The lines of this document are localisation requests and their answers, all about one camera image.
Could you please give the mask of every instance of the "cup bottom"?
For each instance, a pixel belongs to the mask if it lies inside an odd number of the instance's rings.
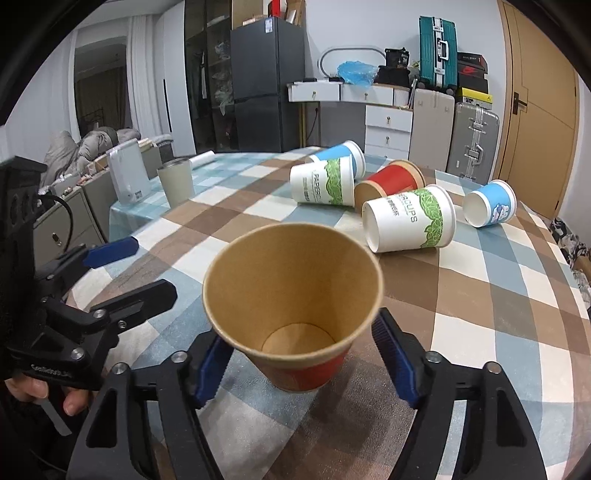
[[[292,323],[270,334],[261,351],[276,355],[298,355],[315,352],[334,343],[334,339],[316,325]]]

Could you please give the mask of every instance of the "drawer knob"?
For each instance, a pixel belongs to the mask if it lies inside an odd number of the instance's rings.
[[[52,233],[51,238],[53,238],[53,241],[56,243],[58,247],[61,247],[61,240],[60,237],[57,236],[57,233]]]

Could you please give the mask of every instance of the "silver suitcase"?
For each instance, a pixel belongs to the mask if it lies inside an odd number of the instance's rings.
[[[469,103],[456,104],[446,172],[488,183],[499,136],[499,117]]]
[[[416,89],[408,159],[420,167],[445,171],[452,140],[455,100],[445,93]]]

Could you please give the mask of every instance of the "blue gripper pad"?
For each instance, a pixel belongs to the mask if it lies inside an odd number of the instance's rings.
[[[135,255],[138,249],[139,243],[137,239],[128,236],[116,242],[93,248],[84,259],[84,265],[89,268],[103,267],[117,260]]]
[[[408,402],[411,408],[417,408],[421,397],[411,362],[381,316],[374,321],[371,331],[398,396]]]
[[[198,408],[203,408],[216,396],[233,351],[233,347],[216,336],[199,368],[199,380],[194,395]]]

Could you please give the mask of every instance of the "black bag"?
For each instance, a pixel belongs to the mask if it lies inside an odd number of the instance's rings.
[[[374,83],[383,83],[385,85],[397,85],[399,87],[410,88],[410,80],[408,78],[409,75],[410,72],[408,69],[381,65],[379,67],[378,74],[374,79]]]
[[[386,48],[386,66],[405,69],[408,67],[410,53],[406,48]]]

